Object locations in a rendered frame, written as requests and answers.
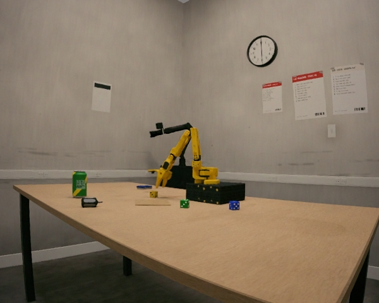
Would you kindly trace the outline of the green soda can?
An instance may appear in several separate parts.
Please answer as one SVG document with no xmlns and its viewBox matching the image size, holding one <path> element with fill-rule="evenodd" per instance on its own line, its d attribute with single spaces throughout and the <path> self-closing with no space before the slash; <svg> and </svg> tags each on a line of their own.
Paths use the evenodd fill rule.
<svg viewBox="0 0 379 303">
<path fill-rule="evenodd" d="M 86 172 L 76 172 L 73 173 L 73 197 L 82 198 L 87 196 L 87 174 Z"/>
</svg>

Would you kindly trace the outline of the green die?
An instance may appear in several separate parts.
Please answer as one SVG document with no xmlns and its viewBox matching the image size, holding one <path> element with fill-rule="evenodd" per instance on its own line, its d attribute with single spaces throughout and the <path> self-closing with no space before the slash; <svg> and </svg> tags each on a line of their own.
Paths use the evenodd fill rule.
<svg viewBox="0 0 379 303">
<path fill-rule="evenodd" d="M 189 199 L 180 200 L 180 208 L 189 208 L 189 207 L 190 207 L 190 200 Z"/>
</svg>

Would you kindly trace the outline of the blue die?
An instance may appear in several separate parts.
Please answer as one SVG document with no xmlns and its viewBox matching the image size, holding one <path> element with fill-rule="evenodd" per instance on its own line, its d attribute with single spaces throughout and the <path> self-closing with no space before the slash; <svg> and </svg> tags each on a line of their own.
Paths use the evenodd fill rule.
<svg viewBox="0 0 379 303">
<path fill-rule="evenodd" d="M 229 202 L 229 209 L 230 210 L 239 210 L 239 204 L 240 204 L 240 202 L 238 202 L 238 201 L 230 201 Z"/>
</svg>

